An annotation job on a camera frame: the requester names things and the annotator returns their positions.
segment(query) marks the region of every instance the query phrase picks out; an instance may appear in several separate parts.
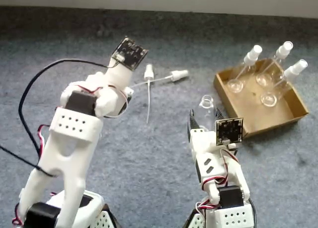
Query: spray nozzle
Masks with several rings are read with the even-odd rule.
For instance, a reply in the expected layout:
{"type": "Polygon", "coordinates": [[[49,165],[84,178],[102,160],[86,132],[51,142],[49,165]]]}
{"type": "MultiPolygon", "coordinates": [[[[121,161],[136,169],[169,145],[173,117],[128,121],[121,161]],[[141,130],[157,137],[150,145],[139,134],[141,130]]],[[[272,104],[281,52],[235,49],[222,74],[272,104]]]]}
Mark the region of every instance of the spray nozzle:
{"type": "Polygon", "coordinates": [[[170,76],[171,76],[171,81],[177,81],[177,80],[180,80],[181,78],[189,76],[189,71],[188,70],[171,71],[170,76]]]}
{"type": "Polygon", "coordinates": [[[308,63],[304,59],[300,59],[284,71],[284,76],[287,80],[293,81],[306,67],[308,67],[308,63]]]}
{"type": "Polygon", "coordinates": [[[154,69],[152,64],[148,64],[146,66],[146,70],[144,73],[144,80],[153,80],[155,78],[154,69]]]}
{"type": "Polygon", "coordinates": [[[258,59],[258,56],[263,51],[262,47],[259,45],[254,45],[252,50],[245,56],[244,62],[248,66],[253,66],[258,59]]]}
{"type": "Polygon", "coordinates": [[[290,51],[293,49],[294,45],[291,41],[286,41],[282,46],[280,46],[276,51],[276,56],[280,59],[285,59],[290,51]]]}

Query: black wire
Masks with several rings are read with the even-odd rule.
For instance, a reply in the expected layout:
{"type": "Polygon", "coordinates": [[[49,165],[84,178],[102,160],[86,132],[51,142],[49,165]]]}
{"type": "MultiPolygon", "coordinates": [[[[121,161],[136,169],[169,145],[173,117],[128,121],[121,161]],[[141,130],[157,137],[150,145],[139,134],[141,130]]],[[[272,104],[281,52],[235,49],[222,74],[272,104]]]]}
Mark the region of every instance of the black wire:
{"type": "Polygon", "coordinates": [[[99,67],[103,67],[103,68],[111,68],[111,67],[108,67],[106,65],[103,65],[103,64],[100,64],[100,63],[95,63],[95,62],[91,62],[91,61],[87,61],[87,60],[82,60],[82,59],[60,59],[60,60],[57,60],[49,65],[47,65],[44,69],[42,69],[41,71],[39,71],[33,78],[32,80],[29,82],[28,86],[26,87],[26,89],[24,90],[24,93],[22,94],[22,97],[20,99],[20,103],[19,103],[19,117],[20,117],[20,120],[26,130],[26,132],[28,133],[35,149],[36,149],[36,152],[38,154],[38,157],[40,158],[40,148],[35,140],[35,138],[33,137],[28,125],[26,124],[25,122],[25,119],[24,119],[24,116],[23,116],[23,113],[22,113],[22,107],[23,107],[23,104],[24,104],[24,101],[25,101],[25,98],[26,96],[28,95],[28,92],[31,88],[31,86],[34,84],[34,82],[38,79],[38,77],[40,75],[42,75],[45,71],[47,71],[48,69],[50,69],[51,67],[57,65],[57,64],[60,64],[60,63],[64,63],[64,62],[76,62],[76,63],[87,63],[87,64],[91,64],[91,65],[95,65],[95,66],[99,66],[99,67]]]}
{"type": "Polygon", "coordinates": [[[252,202],[251,199],[249,199],[248,201],[249,201],[250,205],[252,206],[253,216],[254,216],[254,228],[256,228],[256,226],[257,226],[256,208],[255,208],[254,203],[252,202]]]}
{"type": "Polygon", "coordinates": [[[47,173],[47,172],[44,171],[40,166],[35,165],[35,164],[29,162],[28,160],[26,160],[26,159],[20,157],[19,155],[16,155],[15,153],[11,152],[10,150],[6,149],[5,147],[3,147],[3,146],[1,146],[1,145],[0,145],[0,149],[2,149],[3,151],[5,151],[6,153],[12,155],[12,156],[15,157],[16,159],[18,159],[18,160],[20,160],[20,161],[22,161],[22,162],[24,162],[24,163],[26,163],[26,164],[28,164],[28,165],[30,165],[30,166],[36,168],[37,170],[43,172],[45,175],[48,175],[49,177],[54,177],[54,175],[51,175],[51,174],[47,173]]]}

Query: white robotic arm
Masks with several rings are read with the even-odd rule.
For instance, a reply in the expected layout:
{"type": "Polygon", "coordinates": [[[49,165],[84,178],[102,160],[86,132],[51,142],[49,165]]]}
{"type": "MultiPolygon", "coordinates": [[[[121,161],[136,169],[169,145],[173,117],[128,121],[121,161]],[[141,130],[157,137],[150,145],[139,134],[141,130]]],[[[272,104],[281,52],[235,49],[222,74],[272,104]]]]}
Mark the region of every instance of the white robotic arm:
{"type": "Polygon", "coordinates": [[[125,38],[112,54],[105,74],[89,75],[85,81],[72,82],[63,91],[61,107],[56,109],[38,165],[53,176],[62,175],[64,191],[41,203],[41,195],[54,177],[34,169],[20,194],[18,216],[24,227],[87,228],[94,223],[96,212],[97,215],[102,212],[103,199],[85,191],[86,173],[103,126],[101,117],[116,117],[127,108],[132,94],[127,86],[146,54],[147,50],[125,38]],[[74,150],[67,154],[71,144],[75,144],[74,150]],[[82,207],[84,194],[91,199],[82,207]],[[86,221],[88,226],[81,222],[79,213],[93,219],[86,221]]]}
{"type": "MultiPolygon", "coordinates": [[[[228,127],[242,127],[242,119],[228,121],[228,127]]],[[[205,131],[197,125],[191,114],[190,124],[189,144],[192,157],[196,163],[201,188],[208,193],[208,197],[196,204],[196,209],[184,228],[253,228],[254,215],[249,202],[249,188],[241,166],[233,154],[236,145],[229,144],[231,140],[228,138],[225,143],[220,144],[224,139],[220,139],[221,133],[205,131]]]]}

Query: white wall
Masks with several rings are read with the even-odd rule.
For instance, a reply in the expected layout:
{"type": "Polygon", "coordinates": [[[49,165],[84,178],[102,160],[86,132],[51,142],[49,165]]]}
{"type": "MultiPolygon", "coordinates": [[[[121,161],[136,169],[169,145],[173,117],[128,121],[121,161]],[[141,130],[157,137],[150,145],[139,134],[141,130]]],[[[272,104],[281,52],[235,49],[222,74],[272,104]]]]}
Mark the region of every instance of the white wall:
{"type": "Polygon", "coordinates": [[[318,18],[318,0],[0,0],[0,5],[193,11],[318,18]]]}

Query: cardboard tray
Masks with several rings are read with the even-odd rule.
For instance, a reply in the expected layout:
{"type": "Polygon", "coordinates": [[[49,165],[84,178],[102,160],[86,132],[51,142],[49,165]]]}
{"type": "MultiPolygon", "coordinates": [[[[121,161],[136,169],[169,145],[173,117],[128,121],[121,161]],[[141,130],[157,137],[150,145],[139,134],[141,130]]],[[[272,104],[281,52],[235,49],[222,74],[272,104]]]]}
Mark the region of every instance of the cardboard tray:
{"type": "Polygon", "coordinates": [[[264,89],[255,78],[251,78],[242,92],[234,94],[228,90],[227,81],[232,69],[219,72],[214,78],[214,87],[229,117],[243,117],[243,136],[245,138],[269,131],[273,128],[296,122],[309,112],[292,88],[274,107],[266,107],[260,101],[264,89]]]}

